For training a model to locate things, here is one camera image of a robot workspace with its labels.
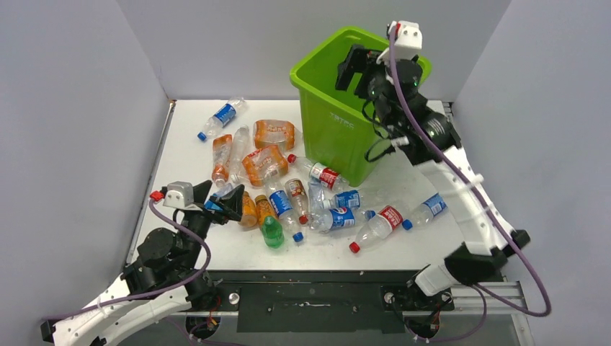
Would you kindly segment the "crushed blue label bottle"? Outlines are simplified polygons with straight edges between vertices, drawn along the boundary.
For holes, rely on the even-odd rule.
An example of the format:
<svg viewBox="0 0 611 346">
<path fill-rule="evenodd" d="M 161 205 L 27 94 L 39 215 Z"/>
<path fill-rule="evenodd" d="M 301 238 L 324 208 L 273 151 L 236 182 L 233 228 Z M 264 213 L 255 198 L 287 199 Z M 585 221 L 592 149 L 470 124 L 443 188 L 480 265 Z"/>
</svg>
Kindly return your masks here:
<svg viewBox="0 0 611 346">
<path fill-rule="evenodd" d="M 232 191 L 232 189 L 233 189 L 233 185 L 231 183 L 227 183 L 224 186 L 222 186 L 217 192 L 214 192 L 210 196 L 210 199 L 208 201 L 205 202 L 204 209 L 210 212 L 225 211 L 225 209 L 222 206 L 218 205 L 217 203 L 214 203 L 212 201 L 212 198 L 221 198 L 224 195 L 226 195 L 227 193 L 229 193 L 230 191 Z"/>
</svg>

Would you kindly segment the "pepsi bottle blue cap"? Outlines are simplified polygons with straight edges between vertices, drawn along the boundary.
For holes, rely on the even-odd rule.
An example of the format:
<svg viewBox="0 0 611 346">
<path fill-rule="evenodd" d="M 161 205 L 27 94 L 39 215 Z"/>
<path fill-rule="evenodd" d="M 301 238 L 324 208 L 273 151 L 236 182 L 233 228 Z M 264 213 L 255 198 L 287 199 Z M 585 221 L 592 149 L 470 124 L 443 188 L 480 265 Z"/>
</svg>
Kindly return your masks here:
<svg viewBox="0 0 611 346">
<path fill-rule="evenodd" d="M 301 243 L 304 240 L 304 235 L 301 231 L 298 214 L 295 212 L 280 180 L 272 174 L 267 174 L 264 177 L 264 190 L 272 209 L 287 232 L 290 233 L 293 241 Z"/>
</svg>

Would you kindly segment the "green bottle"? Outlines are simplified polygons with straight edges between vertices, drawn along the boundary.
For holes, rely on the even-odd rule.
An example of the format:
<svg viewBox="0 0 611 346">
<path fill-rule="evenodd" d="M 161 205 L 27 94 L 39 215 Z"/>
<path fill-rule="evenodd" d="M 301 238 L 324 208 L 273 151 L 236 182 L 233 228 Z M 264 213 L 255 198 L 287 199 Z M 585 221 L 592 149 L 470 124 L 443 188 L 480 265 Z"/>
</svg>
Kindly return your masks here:
<svg viewBox="0 0 611 346">
<path fill-rule="evenodd" d="M 261 226 L 262 236 L 265 244 L 272 249 L 277 249 L 285 241 L 281 223 L 272 216 L 266 216 Z"/>
</svg>

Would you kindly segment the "large pepsi bottle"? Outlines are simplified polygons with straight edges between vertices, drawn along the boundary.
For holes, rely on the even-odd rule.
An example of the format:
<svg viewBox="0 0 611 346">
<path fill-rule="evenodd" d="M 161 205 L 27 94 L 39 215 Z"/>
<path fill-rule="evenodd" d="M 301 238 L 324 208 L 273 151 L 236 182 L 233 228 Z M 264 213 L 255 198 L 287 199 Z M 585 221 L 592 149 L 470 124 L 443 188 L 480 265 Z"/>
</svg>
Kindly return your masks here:
<svg viewBox="0 0 611 346">
<path fill-rule="evenodd" d="M 373 216 L 373 210 L 355 210 L 351 208 L 339 207 L 324 210 L 315 210 L 309 216 L 309 229 L 322 234 L 347 229 L 361 223 L 366 223 Z"/>
</svg>

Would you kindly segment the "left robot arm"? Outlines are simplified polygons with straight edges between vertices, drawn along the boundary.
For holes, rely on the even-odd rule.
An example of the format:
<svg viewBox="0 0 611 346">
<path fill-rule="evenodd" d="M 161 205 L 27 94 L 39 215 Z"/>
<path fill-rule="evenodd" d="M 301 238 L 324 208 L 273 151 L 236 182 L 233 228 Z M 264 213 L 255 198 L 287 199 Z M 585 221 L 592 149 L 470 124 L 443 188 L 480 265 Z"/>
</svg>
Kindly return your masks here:
<svg viewBox="0 0 611 346">
<path fill-rule="evenodd" d="M 153 191 L 150 211 L 167 223 L 148 233 L 137 257 L 82 309 L 43 319 L 40 333 L 50 345 L 118 345 L 135 332 L 177 312 L 222 304 L 207 272 L 205 239 L 213 224 L 240 221 L 243 185 L 211 194 L 212 181 L 176 181 Z"/>
</svg>

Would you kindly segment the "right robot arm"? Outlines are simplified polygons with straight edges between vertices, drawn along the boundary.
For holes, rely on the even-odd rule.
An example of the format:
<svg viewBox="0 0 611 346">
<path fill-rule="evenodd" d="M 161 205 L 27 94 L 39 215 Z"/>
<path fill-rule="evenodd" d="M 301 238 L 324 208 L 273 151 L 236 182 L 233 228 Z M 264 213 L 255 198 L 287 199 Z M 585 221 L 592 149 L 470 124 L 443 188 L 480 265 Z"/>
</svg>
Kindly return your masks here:
<svg viewBox="0 0 611 346">
<path fill-rule="evenodd" d="M 435 112 L 419 92 L 424 80 L 422 58 L 390 61 L 388 50 L 354 44 L 338 65 L 335 88 L 346 91 L 356 73 L 354 94 L 373 106 L 363 114 L 391 139 L 405 138 L 399 149 L 440 194 L 463 235 L 460 246 L 439 264 L 411 279 L 410 304 L 425 309 L 452 285 L 475 286 L 496 274 L 508 259 L 522 256 L 530 235 L 511 226 L 486 194 L 483 177 L 471 169 L 454 125 Z"/>
</svg>

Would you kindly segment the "green plastic bin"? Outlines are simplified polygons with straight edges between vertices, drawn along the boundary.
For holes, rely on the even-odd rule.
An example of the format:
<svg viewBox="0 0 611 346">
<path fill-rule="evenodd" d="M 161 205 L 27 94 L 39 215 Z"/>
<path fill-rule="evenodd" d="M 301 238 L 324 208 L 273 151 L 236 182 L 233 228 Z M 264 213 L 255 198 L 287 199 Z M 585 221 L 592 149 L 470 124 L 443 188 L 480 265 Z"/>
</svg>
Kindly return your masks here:
<svg viewBox="0 0 611 346">
<path fill-rule="evenodd" d="M 406 119 L 393 85 L 390 61 L 385 63 L 387 80 L 394 87 L 390 99 L 370 102 L 364 94 L 355 94 L 361 74 L 354 75 L 347 91 L 335 90 L 337 66 L 354 44 L 383 51 L 389 42 L 358 27 L 342 28 L 292 68 L 290 81 L 299 91 L 306 156 L 336 170 L 356 187 L 385 151 L 376 145 L 378 140 L 405 136 L 408 143 L 397 148 L 411 163 L 427 160 L 430 152 Z"/>
</svg>

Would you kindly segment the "red label bottle by bin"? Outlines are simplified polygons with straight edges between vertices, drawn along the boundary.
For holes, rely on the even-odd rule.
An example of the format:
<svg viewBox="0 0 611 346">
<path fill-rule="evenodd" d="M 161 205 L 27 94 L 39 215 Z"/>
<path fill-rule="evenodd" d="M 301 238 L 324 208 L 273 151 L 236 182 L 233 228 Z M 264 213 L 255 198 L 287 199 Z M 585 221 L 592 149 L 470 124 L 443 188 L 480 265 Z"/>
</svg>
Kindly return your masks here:
<svg viewBox="0 0 611 346">
<path fill-rule="evenodd" d="M 309 179 L 320 182 L 323 187 L 332 192 L 340 193 L 350 189 L 349 182 L 345 177 L 320 162 L 314 162 L 295 154 L 289 154 L 287 161 L 292 168 L 306 175 Z"/>
</svg>

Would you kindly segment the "orange juice bottle left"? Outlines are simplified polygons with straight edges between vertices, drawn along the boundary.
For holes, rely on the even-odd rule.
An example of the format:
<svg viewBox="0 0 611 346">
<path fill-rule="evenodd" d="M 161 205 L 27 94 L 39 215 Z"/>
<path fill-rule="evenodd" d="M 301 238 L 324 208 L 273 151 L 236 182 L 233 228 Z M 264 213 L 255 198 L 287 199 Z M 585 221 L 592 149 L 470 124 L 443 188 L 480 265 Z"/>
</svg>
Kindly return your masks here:
<svg viewBox="0 0 611 346">
<path fill-rule="evenodd" d="M 239 225 L 245 229 L 252 229 L 258 223 L 257 208 L 254 200 L 247 191 L 244 191 L 242 197 L 242 217 Z"/>
</svg>

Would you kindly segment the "orange juice bottle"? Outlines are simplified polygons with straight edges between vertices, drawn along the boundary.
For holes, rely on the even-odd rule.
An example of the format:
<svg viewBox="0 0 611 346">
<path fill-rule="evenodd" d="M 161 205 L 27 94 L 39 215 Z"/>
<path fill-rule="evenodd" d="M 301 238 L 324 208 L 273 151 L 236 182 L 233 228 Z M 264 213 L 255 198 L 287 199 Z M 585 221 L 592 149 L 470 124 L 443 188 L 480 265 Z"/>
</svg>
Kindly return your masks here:
<svg viewBox="0 0 611 346">
<path fill-rule="evenodd" d="M 263 227 L 263 224 L 267 217 L 277 219 L 277 215 L 274 211 L 274 208 L 271 206 L 271 203 L 265 195 L 256 196 L 254 202 L 256 206 L 259 227 Z"/>
<path fill-rule="evenodd" d="M 258 223 L 257 208 L 254 200 L 247 191 L 244 191 L 242 197 L 242 217 L 239 225 L 245 229 L 252 229 Z"/>
</svg>

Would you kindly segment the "orange juice bottle right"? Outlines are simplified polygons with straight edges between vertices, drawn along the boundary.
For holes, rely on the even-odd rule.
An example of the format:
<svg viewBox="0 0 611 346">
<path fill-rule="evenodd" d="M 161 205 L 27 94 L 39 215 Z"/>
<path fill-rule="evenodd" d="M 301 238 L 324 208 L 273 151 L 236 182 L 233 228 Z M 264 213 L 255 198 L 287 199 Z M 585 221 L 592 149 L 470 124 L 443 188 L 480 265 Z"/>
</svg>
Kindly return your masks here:
<svg viewBox="0 0 611 346">
<path fill-rule="evenodd" d="M 263 224 L 267 217 L 277 219 L 277 215 L 274 211 L 274 208 L 271 206 L 271 203 L 265 195 L 256 196 L 254 202 L 256 206 L 259 227 L 263 227 Z"/>
</svg>

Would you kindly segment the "small orange label bottle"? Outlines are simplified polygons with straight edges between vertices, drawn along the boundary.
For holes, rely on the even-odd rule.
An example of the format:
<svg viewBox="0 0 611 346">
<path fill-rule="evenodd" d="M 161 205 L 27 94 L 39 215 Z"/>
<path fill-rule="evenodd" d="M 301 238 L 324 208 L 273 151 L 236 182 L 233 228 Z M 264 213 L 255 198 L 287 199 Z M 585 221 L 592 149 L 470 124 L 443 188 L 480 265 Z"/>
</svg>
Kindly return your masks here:
<svg viewBox="0 0 611 346">
<path fill-rule="evenodd" d="M 231 134 L 225 134 L 213 141 L 213 170 L 211 179 L 217 187 L 224 186 L 228 181 L 228 162 L 232 144 L 233 136 Z"/>
</svg>

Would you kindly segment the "orange crushed bottle middle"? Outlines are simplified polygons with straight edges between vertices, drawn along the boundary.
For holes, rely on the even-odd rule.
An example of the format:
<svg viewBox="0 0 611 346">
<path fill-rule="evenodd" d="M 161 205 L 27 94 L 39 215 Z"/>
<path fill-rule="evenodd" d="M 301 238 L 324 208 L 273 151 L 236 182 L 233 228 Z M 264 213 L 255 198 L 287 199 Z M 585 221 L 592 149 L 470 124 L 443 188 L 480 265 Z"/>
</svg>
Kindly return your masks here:
<svg viewBox="0 0 611 346">
<path fill-rule="evenodd" d="M 262 187 L 267 177 L 284 177 L 289 171 L 288 161 L 277 144 L 251 152 L 241 163 L 254 187 Z"/>
</svg>

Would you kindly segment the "orange crushed bottle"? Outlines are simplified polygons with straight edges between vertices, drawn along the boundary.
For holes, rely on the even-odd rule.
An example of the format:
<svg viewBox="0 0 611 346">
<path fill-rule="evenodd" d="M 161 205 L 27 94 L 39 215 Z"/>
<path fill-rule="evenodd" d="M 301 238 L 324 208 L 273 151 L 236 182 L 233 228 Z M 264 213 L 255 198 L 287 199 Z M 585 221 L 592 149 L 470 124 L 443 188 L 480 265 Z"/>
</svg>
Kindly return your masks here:
<svg viewBox="0 0 611 346">
<path fill-rule="evenodd" d="M 254 123 L 254 146 L 264 148 L 278 145 L 283 151 L 295 148 L 297 130 L 286 120 L 258 120 Z"/>
<path fill-rule="evenodd" d="M 251 152 L 241 163 L 254 187 L 262 187 L 267 177 L 284 177 L 289 171 L 288 161 L 277 144 Z"/>
</svg>

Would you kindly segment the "clear bottle no label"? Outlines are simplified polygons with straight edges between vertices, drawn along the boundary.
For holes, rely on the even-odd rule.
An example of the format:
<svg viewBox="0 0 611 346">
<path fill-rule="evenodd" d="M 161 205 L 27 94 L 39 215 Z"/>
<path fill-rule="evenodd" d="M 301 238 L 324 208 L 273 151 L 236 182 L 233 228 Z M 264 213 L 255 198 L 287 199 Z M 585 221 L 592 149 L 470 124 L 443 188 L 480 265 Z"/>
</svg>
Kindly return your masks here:
<svg viewBox="0 0 611 346">
<path fill-rule="evenodd" d="M 228 162 L 229 180 L 234 184 L 238 184 L 240 182 L 239 175 L 242 168 L 241 162 L 246 155 L 248 146 L 249 127 L 247 125 L 243 125 L 234 133 L 231 154 Z"/>
</svg>

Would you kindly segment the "brown label red cap bottle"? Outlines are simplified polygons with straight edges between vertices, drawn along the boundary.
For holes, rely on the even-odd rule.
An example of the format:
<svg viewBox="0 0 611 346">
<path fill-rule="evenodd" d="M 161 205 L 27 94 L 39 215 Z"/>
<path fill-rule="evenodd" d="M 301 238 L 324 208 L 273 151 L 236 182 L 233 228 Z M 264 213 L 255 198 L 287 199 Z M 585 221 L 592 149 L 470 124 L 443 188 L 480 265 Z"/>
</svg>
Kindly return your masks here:
<svg viewBox="0 0 611 346">
<path fill-rule="evenodd" d="M 285 183 L 285 189 L 290 202 L 298 214 L 298 220 L 301 225 L 306 225 L 309 222 L 309 202 L 306 195 L 306 190 L 300 179 L 289 179 Z"/>
</svg>

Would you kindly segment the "orange crushed bottle top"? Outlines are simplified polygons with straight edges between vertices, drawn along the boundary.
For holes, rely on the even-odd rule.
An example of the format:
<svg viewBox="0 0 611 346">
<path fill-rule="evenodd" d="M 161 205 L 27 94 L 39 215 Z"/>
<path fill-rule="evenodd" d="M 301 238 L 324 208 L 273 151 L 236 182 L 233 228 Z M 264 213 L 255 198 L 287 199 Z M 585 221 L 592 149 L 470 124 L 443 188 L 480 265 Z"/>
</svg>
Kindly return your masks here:
<svg viewBox="0 0 611 346">
<path fill-rule="evenodd" d="M 286 120 L 258 120 L 254 123 L 254 146 L 264 148 L 278 145 L 283 151 L 295 148 L 297 130 Z"/>
</svg>

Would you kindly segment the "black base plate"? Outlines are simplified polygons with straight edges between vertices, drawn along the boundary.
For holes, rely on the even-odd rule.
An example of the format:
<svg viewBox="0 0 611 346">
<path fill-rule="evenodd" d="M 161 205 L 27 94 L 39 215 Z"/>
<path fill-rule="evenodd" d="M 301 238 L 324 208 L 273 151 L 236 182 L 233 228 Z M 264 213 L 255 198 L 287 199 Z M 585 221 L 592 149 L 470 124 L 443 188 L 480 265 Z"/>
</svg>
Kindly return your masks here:
<svg viewBox="0 0 611 346">
<path fill-rule="evenodd" d="M 458 310 L 466 287 L 431 298 L 408 288 L 413 270 L 229 271 L 212 270 L 220 302 L 216 316 L 235 317 L 237 330 L 255 332 L 401 332 L 397 312 L 428 317 L 435 308 Z"/>
</svg>

